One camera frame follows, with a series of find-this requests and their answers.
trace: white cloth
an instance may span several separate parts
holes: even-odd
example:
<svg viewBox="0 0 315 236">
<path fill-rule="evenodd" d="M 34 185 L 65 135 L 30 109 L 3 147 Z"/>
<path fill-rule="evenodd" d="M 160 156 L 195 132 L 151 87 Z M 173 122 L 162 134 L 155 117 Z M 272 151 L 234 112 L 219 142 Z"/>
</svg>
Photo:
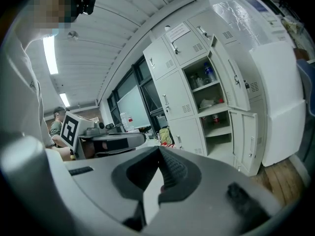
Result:
<svg viewBox="0 0 315 236">
<path fill-rule="evenodd" d="M 7 38 L 0 54 L 0 130 L 23 132 L 53 146 L 44 120 L 40 85 L 30 58 L 15 33 Z"/>
</svg>

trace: wooden floor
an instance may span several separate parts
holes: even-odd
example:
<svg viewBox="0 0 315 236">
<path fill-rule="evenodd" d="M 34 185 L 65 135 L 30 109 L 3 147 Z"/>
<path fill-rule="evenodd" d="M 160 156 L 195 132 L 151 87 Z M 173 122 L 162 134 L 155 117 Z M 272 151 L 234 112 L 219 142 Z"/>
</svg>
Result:
<svg viewBox="0 0 315 236">
<path fill-rule="evenodd" d="M 258 174 L 251 179 L 271 191 L 282 206 L 296 201 L 305 189 L 289 159 L 269 167 L 261 166 Z"/>
</svg>

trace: man sitting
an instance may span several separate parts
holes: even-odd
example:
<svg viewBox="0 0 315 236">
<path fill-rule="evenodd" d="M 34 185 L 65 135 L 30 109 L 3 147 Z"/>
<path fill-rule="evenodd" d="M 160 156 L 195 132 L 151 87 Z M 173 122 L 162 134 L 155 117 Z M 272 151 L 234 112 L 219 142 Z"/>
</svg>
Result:
<svg viewBox="0 0 315 236">
<path fill-rule="evenodd" d="M 63 120 L 66 111 L 69 111 L 69 109 L 63 107 L 56 107 L 53 112 L 55 121 L 51 124 L 49 133 L 57 148 L 67 147 L 67 145 L 64 144 L 60 137 L 61 128 L 63 125 Z"/>
</svg>

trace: fluorescent light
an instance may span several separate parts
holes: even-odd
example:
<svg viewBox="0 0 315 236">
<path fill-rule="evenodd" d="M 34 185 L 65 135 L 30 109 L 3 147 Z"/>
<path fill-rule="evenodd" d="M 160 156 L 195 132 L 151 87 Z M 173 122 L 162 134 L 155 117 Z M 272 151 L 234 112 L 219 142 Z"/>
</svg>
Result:
<svg viewBox="0 0 315 236">
<path fill-rule="evenodd" d="M 58 69 L 55 56 L 55 37 L 52 36 L 43 38 L 43 43 L 49 72 L 50 74 L 57 74 Z"/>
<path fill-rule="evenodd" d="M 65 107 L 70 107 L 70 104 L 68 102 L 68 99 L 67 99 L 67 96 L 66 96 L 65 93 L 61 93 L 60 94 L 60 98 L 61 98 L 61 100 L 63 100 L 63 103 L 64 103 Z"/>
</svg>

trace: plastic wrap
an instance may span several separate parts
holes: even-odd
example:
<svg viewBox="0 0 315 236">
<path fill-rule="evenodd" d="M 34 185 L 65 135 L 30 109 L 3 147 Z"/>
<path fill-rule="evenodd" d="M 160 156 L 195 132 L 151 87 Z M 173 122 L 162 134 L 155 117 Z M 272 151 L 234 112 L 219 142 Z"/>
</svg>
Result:
<svg viewBox="0 0 315 236">
<path fill-rule="evenodd" d="M 249 50 L 256 46 L 271 43 L 258 22 L 236 1 L 220 2 L 212 7 L 230 25 L 238 39 Z"/>
</svg>

